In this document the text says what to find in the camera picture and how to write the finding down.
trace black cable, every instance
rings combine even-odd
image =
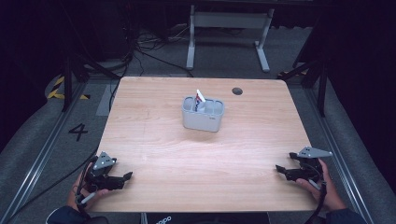
[[[141,77],[143,75],[143,73],[145,73],[145,69],[143,68],[142,61],[140,61],[140,59],[138,57],[136,57],[136,55],[134,55],[134,57],[139,61],[140,69],[142,70],[139,74],[139,76]]]
[[[95,162],[97,159],[98,159],[98,158],[97,158],[96,156],[92,156],[92,157],[90,157],[90,158],[88,159],[88,161],[85,162],[85,166],[84,166],[84,169],[82,170],[81,177],[79,178],[79,183],[78,183],[77,191],[76,191],[76,194],[75,194],[75,196],[76,196],[76,205],[77,205],[77,209],[78,209],[78,211],[79,211],[85,218],[87,218],[87,219],[90,219],[91,217],[90,217],[90,215],[88,215],[88,213],[85,211],[84,205],[83,205],[83,204],[80,204],[80,202],[78,202],[77,198],[83,196],[83,195],[81,194],[81,190],[82,190],[82,188],[83,188],[82,183],[83,183],[83,181],[84,181],[85,174],[87,174],[88,166],[90,165],[91,162]]]
[[[315,212],[312,214],[312,216],[305,222],[305,224],[312,224],[314,221],[314,218],[318,216],[318,214],[323,206],[324,199],[326,198],[326,194],[327,194],[326,185],[327,185],[326,181],[322,181],[321,187],[320,187],[320,198],[319,198],[318,207],[315,210]]]
[[[53,183],[52,185],[50,185],[48,188],[44,189],[43,191],[41,191],[39,194],[37,194],[35,197],[33,197],[31,200],[29,200],[27,203],[25,203],[22,207],[20,207],[7,221],[6,224],[9,223],[12,218],[14,218],[20,211],[22,211],[24,208],[26,208],[29,204],[31,204],[32,202],[34,202],[36,199],[38,199],[39,197],[41,197],[43,194],[47,193],[50,189],[54,188],[55,186],[57,186],[59,183],[61,183],[62,181],[64,181],[67,177],[69,177],[70,175],[72,175],[75,171],[77,171],[79,168],[81,168],[81,166],[83,166],[84,164],[86,164],[94,154],[96,154],[98,147],[91,153],[90,157],[85,160],[82,164],[80,164],[76,169],[74,169],[72,172],[70,172],[69,174],[65,175],[64,177],[60,178],[58,181],[56,181],[55,183]]]
[[[305,167],[311,168],[312,170],[314,170],[314,171],[317,172],[317,174],[318,174],[318,176],[319,176],[320,179],[323,178],[323,175],[322,175],[322,174],[317,170],[317,168],[315,168],[314,166],[312,166],[312,165],[310,165],[310,164],[308,164],[308,163],[305,163],[305,162],[300,162],[300,165],[301,165],[301,166],[305,166]]]
[[[126,65],[127,63],[130,63],[130,62],[131,62],[131,60],[126,61],[126,62],[122,62],[122,63],[120,63],[120,64],[116,64],[116,65],[111,66],[111,67],[105,67],[105,69],[107,69],[107,70],[109,70],[109,71],[115,71],[115,70],[118,70],[118,69],[120,69],[120,68],[125,67],[125,65]],[[94,69],[94,68],[86,67],[85,69],[86,69],[89,73],[100,73],[100,71],[98,71],[98,70],[96,70],[96,69]]]
[[[152,47],[143,47],[139,45],[139,48],[142,51],[151,51],[151,50],[157,50],[161,49],[166,45],[176,43],[180,41],[180,39],[183,38],[184,33],[188,30],[189,27],[183,29],[181,32],[178,32],[175,36],[169,36],[167,37],[166,40],[162,40],[158,37],[156,37],[154,34],[145,32],[141,33],[138,38],[136,39],[137,44],[147,44],[147,43],[152,43]]]
[[[136,50],[139,51],[140,53],[144,54],[144,55],[149,56],[149,57],[152,58],[152,59],[158,60],[158,61],[160,61],[160,62],[162,62],[162,63],[167,63],[167,64],[172,65],[172,66],[174,66],[174,67],[178,67],[178,68],[182,69],[183,71],[185,71],[185,72],[189,75],[189,77],[194,77],[194,76],[192,75],[192,73],[191,73],[188,69],[186,69],[186,68],[184,68],[184,67],[182,67],[182,66],[179,66],[179,65],[173,64],[173,63],[169,63],[169,62],[166,62],[166,61],[164,61],[164,60],[162,60],[162,59],[156,58],[156,57],[154,57],[154,56],[152,56],[152,55],[147,54],[146,52],[144,52],[144,51],[142,51],[142,50],[140,50],[140,49],[136,49]]]
[[[240,35],[240,34],[242,34],[242,32],[244,30],[245,29],[230,29],[230,28],[219,28],[219,29],[216,29],[216,31],[219,31],[219,32],[224,33],[226,35],[232,35],[232,36]]]
[[[124,69],[124,71],[123,71],[123,73],[122,73],[122,75],[121,75],[120,78],[125,77],[125,74],[126,74],[126,71],[128,70],[128,67],[129,67],[129,64],[127,63],[127,64],[125,65],[125,69]],[[116,86],[116,88],[114,89],[114,91],[111,92],[110,100],[108,101],[108,111],[111,110],[111,105],[112,105],[112,102],[113,102],[114,94],[116,93],[117,89],[119,88],[119,85],[120,85],[120,80],[119,80],[119,82],[117,83],[117,86]]]

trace hand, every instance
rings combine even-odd
[[[327,183],[326,186],[327,194],[324,199],[323,205],[326,206],[329,209],[329,211],[347,208],[344,202],[341,200],[340,196],[338,195],[337,189],[335,188],[335,185],[329,176],[329,170],[327,169],[326,163],[321,159],[319,159],[319,162],[322,166],[324,181],[326,181]],[[304,189],[311,192],[312,196],[314,196],[317,202],[319,201],[320,191],[317,190],[315,187],[313,187],[308,181],[299,178],[296,180],[296,183],[300,184]]]
[[[75,210],[78,211],[77,205],[76,205],[76,192],[78,190],[78,185],[79,185],[79,180],[81,179],[81,175],[79,174],[76,182],[73,184],[72,189],[69,191],[69,195],[67,197],[67,204],[68,206],[74,208]],[[93,196],[93,198],[91,198],[89,201],[87,201],[87,206],[85,207],[85,209],[90,209],[92,207],[92,205],[98,201],[101,197],[103,197],[104,195],[108,194],[109,190],[108,189],[100,189],[98,191],[96,191],[95,196]],[[90,193],[82,188],[81,189],[81,194],[84,195],[84,197],[87,197],[88,195],[90,195]]]

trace wooden table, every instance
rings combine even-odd
[[[182,101],[197,89],[225,105],[217,133],[183,127]],[[124,77],[98,152],[118,159],[110,175],[134,175],[92,210],[314,210],[309,193],[275,167],[297,168],[289,152],[309,145],[281,80]]]

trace black strap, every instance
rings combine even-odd
[[[320,187],[320,199],[319,199],[319,203],[318,203],[318,207],[315,210],[314,214],[312,214],[312,216],[305,222],[305,224],[313,224],[314,219],[318,216],[323,203],[324,203],[324,199],[326,198],[326,194],[327,194],[327,190],[326,190],[326,181],[322,180],[322,184]]]
[[[84,169],[82,171],[81,174],[81,179],[79,180],[79,184],[78,184],[78,188],[77,188],[77,192],[76,192],[76,205],[78,208],[78,211],[87,219],[91,219],[90,215],[88,215],[88,213],[85,211],[85,206],[87,206],[86,203],[82,203],[82,201],[85,199],[84,195],[81,193],[81,189],[82,189],[82,183],[84,181],[84,177],[85,174],[87,173],[88,170],[88,166],[91,162],[96,162],[98,159],[97,156],[93,156],[89,161],[87,161],[87,163],[84,166]]]

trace printed number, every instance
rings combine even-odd
[[[85,124],[80,123],[76,128],[72,129],[69,131],[69,133],[78,133],[77,136],[77,141],[79,141],[79,138],[83,133],[87,133],[88,131],[84,131]]]

